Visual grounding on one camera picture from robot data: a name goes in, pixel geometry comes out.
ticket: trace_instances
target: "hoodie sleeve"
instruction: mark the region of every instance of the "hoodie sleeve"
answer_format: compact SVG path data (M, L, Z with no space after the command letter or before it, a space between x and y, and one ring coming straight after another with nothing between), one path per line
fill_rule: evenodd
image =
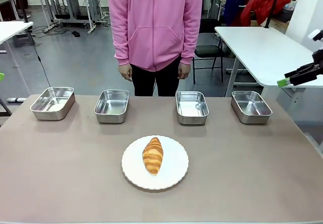
M126 65L128 60L128 0L109 0L115 58L119 65Z
M183 64L191 64L197 44L201 21L202 0L186 0L184 9L184 50Z

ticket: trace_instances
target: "plate rim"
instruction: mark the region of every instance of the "plate rim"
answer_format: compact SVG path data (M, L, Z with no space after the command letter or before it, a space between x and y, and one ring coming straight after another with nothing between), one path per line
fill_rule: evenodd
M131 145L131 144L133 144L135 141L137 141L137 140L139 140L139 139L141 139L141 138L144 138L144 137L157 137L157 138L158 138L158 137L167 137L167 136L162 136L162 135L151 135L151 136L150 136L150 135L148 135L148 136L143 136L143 137L140 137L140 138L138 138L138 139L134 140L132 143L130 143L130 144L128 145L128 147L130 147L130 145ZM165 188L146 188L146 187L143 187L143 186L140 186L140 185L137 185L137 184L133 183L133 182L128 178L128 176L126 175L126 173L124 172L124 170L123 170L123 166L122 166L123 157L124 157L125 152L127 151L128 147L123 151L123 153L122 153L122 157L121 157L121 169L122 169L122 172L123 172L124 176L127 178L127 180L128 180L128 181L130 181L133 185L138 186L139 188L142 188L142 189L145 189L145 190L165 190L165 189L169 189L169 188L171 188L172 186L177 185L179 182L181 182L181 180L186 176L186 174L187 174L187 172L188 172L189 165L190 165L190 161L189 161L188 154L187 154L187 152L186 152L186 150L185 150L184 146L183 146L180 142L176 141L175 139L173 139L173 138L170 138L170 139L172 139L172 140L174 140L175 142L177 142L178 144L180 144L180 145L182 146L182 148L184 149L184 151L185 151L186 155L187 155L187 169L186 169L185 174L182 176L182 178L181 178L179 181L177 181L176 183L174 183L174 184L172 184L172 185L170 185L170 186L167 186L167 187L165 187Z

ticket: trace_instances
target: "hand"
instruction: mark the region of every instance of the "hand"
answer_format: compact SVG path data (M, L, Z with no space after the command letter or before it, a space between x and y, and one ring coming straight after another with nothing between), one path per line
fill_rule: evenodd
M132 82L132 67L130 64L119 65L119 72L124 79Z
M186 79L191 71L191 65L180 63L178 66L178 79Z

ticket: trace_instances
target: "black pants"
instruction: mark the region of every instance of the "black pants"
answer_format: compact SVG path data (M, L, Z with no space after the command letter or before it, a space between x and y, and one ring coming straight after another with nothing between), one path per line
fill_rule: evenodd
M167 67L157 72L149 72L131 65L135 95L152 96L156 81L158 96L175 96L179 84L179 79L177 77L180 61L181 57L178 57Z

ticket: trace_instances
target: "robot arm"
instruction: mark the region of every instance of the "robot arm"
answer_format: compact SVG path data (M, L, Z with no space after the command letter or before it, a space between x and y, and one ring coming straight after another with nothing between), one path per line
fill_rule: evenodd
M313 41L323 42L323 30L315 30L309 36ZM303 65L295 71L285 74L286 79L278 81L279 87L290 84L300 85L317 79L317 75L323 74L323 47L312 55L313 63Z

